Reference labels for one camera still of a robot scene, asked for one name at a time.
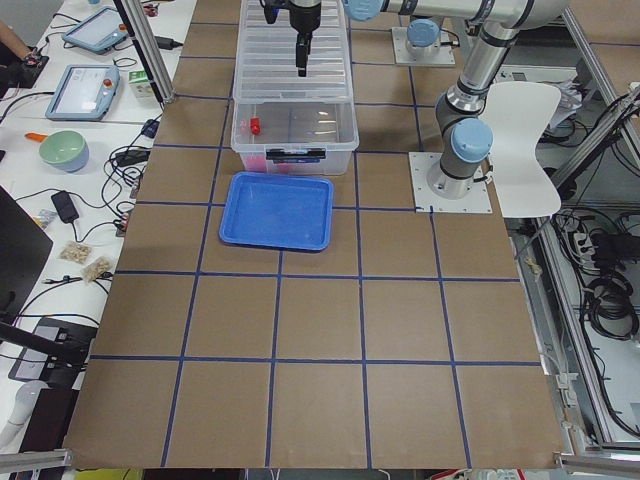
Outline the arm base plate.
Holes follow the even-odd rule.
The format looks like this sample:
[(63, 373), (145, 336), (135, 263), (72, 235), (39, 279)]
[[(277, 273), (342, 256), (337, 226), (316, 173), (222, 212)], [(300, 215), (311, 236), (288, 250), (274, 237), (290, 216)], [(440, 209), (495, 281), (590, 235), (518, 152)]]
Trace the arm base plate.
[(396, 64), (442, 68), (455, 66), (451, 37), (447, 32), (440, 31), (439, 41), (421, 47), (414, 46), (409, 42), (407, 30), (407, 27), (393, 27), (391, 29)]
[(422, 213), (491, 214), (487, 181), (480, 167), (458, 180), (441, 169), (438, 152), (410, 152), (415, 210)]

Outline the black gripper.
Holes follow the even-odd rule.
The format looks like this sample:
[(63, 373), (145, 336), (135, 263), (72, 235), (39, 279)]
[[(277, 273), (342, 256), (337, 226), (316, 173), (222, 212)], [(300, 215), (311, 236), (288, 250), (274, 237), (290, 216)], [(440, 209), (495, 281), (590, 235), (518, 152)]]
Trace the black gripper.
[(274, 24), (280, 10), (289, 12), (289, 23), (298, 34), (295, 46), (295, 62), (299, 77), (307, 76), (308, 57), (311, 50), (311, 34), (321, 23), (320, 0), (264, 0), (260, 1), (265, 20)]

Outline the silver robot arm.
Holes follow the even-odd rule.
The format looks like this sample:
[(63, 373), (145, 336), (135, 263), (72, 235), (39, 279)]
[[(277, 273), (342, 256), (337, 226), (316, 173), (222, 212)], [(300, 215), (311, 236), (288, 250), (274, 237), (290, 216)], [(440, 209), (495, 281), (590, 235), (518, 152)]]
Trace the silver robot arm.
[(535, 29), (558, 17), (566, 1), (345, 1), (347, 15), (369, 21), (383, 12), (422, 17), (460, 18), (480, 27), (457, 83), (436, 104), (444, 151), (427, 174), (438, 196), (457, 200), (467, 195), (479, 164), (493, 142), (488, 125), (478, 118), (489, 87), (522, 30)]

